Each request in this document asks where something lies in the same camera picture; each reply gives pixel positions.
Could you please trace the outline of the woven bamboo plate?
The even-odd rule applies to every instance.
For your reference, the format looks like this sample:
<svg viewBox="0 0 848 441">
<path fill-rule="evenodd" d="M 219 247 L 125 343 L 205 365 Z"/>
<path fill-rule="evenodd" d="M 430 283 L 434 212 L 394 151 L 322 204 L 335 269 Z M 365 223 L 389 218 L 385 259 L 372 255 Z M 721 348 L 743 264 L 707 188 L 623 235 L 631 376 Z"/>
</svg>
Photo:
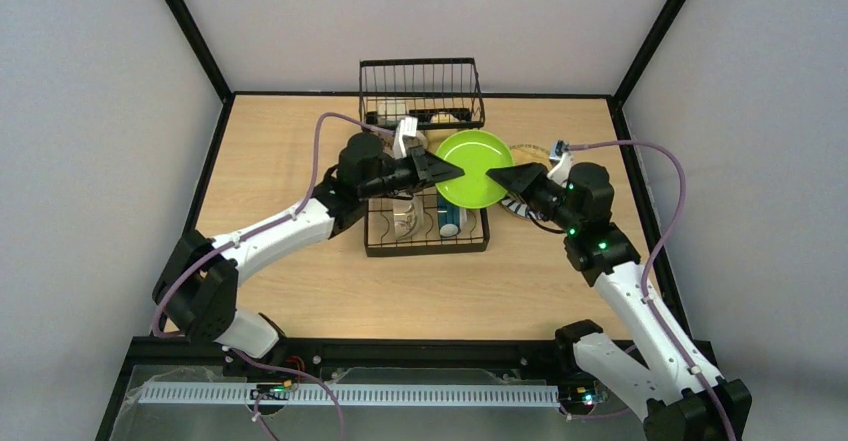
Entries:
<svg viewBox="0 0 848 441">
<path fill-rule="evenodd" d="M 510 153 L 515 165 L 538 163 L 546 169 L 551 168 L 550 151 L 543 147 L 533 144 L 515 144 L 510 146 Z"/>
</svg>

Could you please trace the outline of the green plate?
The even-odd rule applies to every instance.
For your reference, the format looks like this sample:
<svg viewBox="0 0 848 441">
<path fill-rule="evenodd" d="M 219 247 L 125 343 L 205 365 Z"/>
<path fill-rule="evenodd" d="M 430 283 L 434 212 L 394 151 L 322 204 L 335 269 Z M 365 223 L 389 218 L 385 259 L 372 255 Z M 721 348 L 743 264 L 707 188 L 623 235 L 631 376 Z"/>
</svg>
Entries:
<svg viewBox="0 0 848 441">
<path fill-rule="evenodd" d="M 509 146 L 495 134 L 479 129 L 458 131 L 440 143 L 435 154 L 464 171 L 458 178 L 436 184 L 448 202 L 466 209 L 499 203 L 507 190 L 491 179 L 490 169 L 515 165 Z"/>
</svg>

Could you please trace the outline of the small white patterned bowl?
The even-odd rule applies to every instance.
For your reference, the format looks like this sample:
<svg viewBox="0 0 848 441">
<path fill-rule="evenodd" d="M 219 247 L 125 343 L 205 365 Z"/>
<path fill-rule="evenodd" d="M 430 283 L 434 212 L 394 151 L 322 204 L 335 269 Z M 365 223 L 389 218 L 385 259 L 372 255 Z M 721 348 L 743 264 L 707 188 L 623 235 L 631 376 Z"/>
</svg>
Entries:
<svg viewBox="0 0 848 441">
<path fill-rule="evenodd" d="M 422 226 L 423 216 L 423 202 L 419 197 L 394 199 L 392 219 L 395 238 L 400 241 L 415 236 Z"/>
</svg>

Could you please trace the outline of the white bowl dark rim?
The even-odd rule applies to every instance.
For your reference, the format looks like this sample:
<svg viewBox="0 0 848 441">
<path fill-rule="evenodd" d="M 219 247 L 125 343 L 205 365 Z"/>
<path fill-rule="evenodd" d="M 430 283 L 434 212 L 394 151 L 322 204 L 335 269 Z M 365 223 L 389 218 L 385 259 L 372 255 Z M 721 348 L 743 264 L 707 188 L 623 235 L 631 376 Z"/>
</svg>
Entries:
<svg viewBox="0 0 848 441">
<path fill-rule="evenodd" d="M 438 204 L 437 221 L 441 238 L 456 237 L 467 224 L 467 210 L 450 202 Z"/>
</svg>

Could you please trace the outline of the black wire dish rack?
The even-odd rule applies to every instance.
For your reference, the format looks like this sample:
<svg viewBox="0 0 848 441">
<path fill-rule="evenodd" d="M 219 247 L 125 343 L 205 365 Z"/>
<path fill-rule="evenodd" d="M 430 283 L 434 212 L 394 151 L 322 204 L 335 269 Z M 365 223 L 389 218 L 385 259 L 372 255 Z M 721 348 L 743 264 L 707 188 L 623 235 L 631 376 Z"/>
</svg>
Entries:
<svg viewBox="0 0 848 441">
<path fill-rule="evenodd" d="M 408 58 L 363 60 L 359 64 L 359 115 L 362 121 L 379 128 L 395 130 L 396 126 L 377 124 L 377 102 L 398 99 L 406 102 L 407 116 L 418 119 L 417 140 L 410 147 L 421 146 L 436 151 L 442 141 L 462 130 L 480 129 L 486 121 L 483 94 L 476 62 L 471 57 Z M 433 114 L 451 113 L 461 122 L 435 124 Z M 392 153 L 393 139 L 385 137 L 386 151 Z M 365 251 L 370 257 L 417 256 L 471 253 L 484 251 L 490 239 L 485 210 L 467 210 L 467 224 L 456 237 L 441 238 L 437 221 L 437 205 L 445 200 L 434 188 L 395 199 L 419 197 L 424 216 L 420 230 L 410 239 L 395 238 L 391 198 L 369 202 L 364 235 Z"/>
</svg>

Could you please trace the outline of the yellow handled mug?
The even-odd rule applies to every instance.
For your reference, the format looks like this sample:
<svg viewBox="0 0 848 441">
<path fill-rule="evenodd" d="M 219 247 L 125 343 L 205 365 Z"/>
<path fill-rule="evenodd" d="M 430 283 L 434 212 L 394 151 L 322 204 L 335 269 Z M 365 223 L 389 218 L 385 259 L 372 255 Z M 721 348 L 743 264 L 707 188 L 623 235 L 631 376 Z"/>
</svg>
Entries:
<svg viewBox="0 0 848 441">
<path fill-rule="evenodd" d="M 450 124 L 461 122 L 461 119 L 451 113 L 441 112 L 433 114 L 430 118 L 430 122 L 435 124 Z"/>
</svg>

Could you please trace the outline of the cream ceramic mug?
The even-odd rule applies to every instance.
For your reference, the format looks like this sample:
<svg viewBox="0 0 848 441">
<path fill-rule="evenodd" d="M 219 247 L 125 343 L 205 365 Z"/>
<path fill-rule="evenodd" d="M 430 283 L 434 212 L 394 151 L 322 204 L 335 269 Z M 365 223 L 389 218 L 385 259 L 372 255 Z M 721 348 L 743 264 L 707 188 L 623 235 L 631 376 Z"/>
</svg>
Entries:
<svg viewBox="0 0 848 441">
<path fill-rule="evenodd" d="M 408 115 L 408 108 L 404 100 L 387 99 L 377 102 L 376 118 L 379 126 L 396 126 Z"/>
</svg>

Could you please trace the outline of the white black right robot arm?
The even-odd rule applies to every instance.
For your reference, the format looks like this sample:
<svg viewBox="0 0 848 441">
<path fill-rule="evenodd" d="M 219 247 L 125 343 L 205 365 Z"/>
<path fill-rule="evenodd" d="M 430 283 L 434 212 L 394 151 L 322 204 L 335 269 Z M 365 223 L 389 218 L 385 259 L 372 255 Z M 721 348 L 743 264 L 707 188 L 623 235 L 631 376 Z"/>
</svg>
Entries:
<svg viewBox="0 0 848 441">
<path fill-rule="evenodd" d="M 564 231 L 572 267 L 626 325 L 640 357 L 585 320 L 557 335 L 576 367 L 609 388 L 641 421 L 649 440 L 738 440 L 752 397 L 701 353 L 647 279 L 648 269 L 612 222 L 608 171 L 574 165 L 563 182 L 539 163 L 488 171 L 488 177 Z"/>
</svg>

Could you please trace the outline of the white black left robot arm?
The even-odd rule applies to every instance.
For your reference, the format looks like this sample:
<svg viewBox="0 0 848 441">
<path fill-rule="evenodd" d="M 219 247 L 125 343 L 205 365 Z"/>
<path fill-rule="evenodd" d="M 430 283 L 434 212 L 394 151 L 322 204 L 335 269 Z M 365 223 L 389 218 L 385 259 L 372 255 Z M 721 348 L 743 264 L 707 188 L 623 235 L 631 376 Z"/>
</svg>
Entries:
<svg viewBox="0 0 848 441">
<path fill-rule="evenodd" d="M 346 231 L 366 215 L 371 198 L 415 193 L 463 174 L 420 146 L 395 159 L 378 136 L 355 134 L 337 163 L 291 208 L 214 238 L 185 233 L 153 289 L 153 326 L 168 318 L 190 342 L 214 342 L 262 358 L 284 335 L 267 317 L 238 307 L 244 282 L 282 257 Z"/>
</svg>

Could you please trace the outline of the blue striped white plate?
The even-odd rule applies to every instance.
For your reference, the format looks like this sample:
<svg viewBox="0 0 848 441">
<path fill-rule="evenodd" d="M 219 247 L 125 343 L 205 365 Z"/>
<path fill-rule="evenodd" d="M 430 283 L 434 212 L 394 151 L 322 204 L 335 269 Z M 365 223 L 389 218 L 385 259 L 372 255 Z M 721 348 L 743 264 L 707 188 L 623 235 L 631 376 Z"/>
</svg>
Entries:
<svg viewBox="0 0 848 441">
<path fill-rule="evenodd" d="M 537 213 L 532 208 L 530 208 L 528 204 L 515 198 L 512 198 L 511 196 L 505 196 L 500 201 L 500 206 L 512 215 L 515 215 L 522 219 L 538 219 Z"/>
</svg>

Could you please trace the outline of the right controller board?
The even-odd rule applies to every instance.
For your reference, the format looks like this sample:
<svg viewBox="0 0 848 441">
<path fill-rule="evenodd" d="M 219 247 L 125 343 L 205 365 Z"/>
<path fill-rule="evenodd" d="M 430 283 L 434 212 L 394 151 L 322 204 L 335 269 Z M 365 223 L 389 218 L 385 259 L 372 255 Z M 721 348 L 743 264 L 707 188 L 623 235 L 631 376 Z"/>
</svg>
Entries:
<svg viewBox="0 0 848 441">
<path fill-rule="evenodd" d="M 561 404 L 595 406 L 605 403 L 608 398 L 607 390 L 596 381 L 572 383 L 558 387 L 558 400 Z"/>
</svg>

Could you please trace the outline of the controller board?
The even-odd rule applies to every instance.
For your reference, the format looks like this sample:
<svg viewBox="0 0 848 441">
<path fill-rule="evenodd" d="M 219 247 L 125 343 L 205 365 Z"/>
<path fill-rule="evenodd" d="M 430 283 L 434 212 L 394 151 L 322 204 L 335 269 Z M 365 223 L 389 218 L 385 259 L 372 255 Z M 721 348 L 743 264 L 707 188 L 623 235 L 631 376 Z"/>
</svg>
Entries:
<svg viewBox="0 0 848 441">
<path fill-rule="evenodd" d="M 251 401 L 288 401 L 296 391 L 292 385 L 282 383 L 260 383 L 251 390 Z"/>
<path fill-rule="evenodd" d="M 558 400 L 561 404 L 595 406 L 605 403 L 608 398 L 607 390 L 596 381 L 572 383 L 558 387 Z"/>
</svg>

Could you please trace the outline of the left controller board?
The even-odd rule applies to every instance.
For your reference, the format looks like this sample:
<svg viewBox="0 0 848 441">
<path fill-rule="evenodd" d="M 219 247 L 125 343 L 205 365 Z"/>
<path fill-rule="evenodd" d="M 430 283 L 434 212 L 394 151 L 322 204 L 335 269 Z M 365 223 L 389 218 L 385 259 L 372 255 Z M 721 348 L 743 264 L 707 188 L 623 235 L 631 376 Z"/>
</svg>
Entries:
<svg viewBox="0 0 848 441">
<path fill-rule="evenodd" d="M 292 385 L 282 383 L 260 383 L 251 390 L 251 401 L 288 401 L 296 391 Z"/>
</svg>

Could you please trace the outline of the black aluminium frame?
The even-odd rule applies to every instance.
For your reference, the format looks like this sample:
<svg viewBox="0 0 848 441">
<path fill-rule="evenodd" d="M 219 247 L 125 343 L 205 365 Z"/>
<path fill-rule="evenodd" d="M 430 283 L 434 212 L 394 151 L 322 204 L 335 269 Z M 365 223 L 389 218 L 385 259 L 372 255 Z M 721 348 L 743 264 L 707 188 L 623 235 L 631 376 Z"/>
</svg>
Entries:
<svg viewBox="0 0 848 441">
<path fill-rule="evenodd" d="M 222 103 L 221 112 L 197 183 L 187 215 L 184 235 L 194 238 L 200 210 L 211 180 L 213 168 L 223 142 L 238 92 L 229 88 L 214 60 L 190 10 L 184 0 L 165 0 L 190 47 L 195 52 L 201 67 Z M 612 125 L 621 151 L 628 182 L 640 217 L 640 223 L 649 248 L 656 252 L 660 292 L 665 307 L 684 330 L 689 328 L 675 277 L 672 272 L 665 244 L 672 233 L 671 227 L 661 227 L 647 182 L 639 165 L 636 143 L 626 124 L 623 107 L 649 62 L 661 45 L 675 18 L 686 0 L 666 0 L 659 15 L 648 32 L 634 61 L 628 68 L 616 92 L 607 97 Z M 400 340 L 400 339 L 330 339 L 290 338 L 287 345 L 294 353 L 303 355 L 313 348 L 325 354 L 327 360 L 340 368 L 433 368 L 433 369 L 485 369 L 509 371 L 533 375 L 536 378 L 548 374 L 553 378 L 577 374 L 557 341 L 457 341 L 457 340 Z M 152 335 L 132 340 L 121 373 L 116 380 L 113 393 L 96 435 L 99 440 L 111 440 L 117 433 L 117 425 L 124 399 L 129 391 L 130 375 L 138 365 L 210 365 L 224 358 L 213 352 L 211 344 L 190 341 L 167 341 Z"/>
</svg>

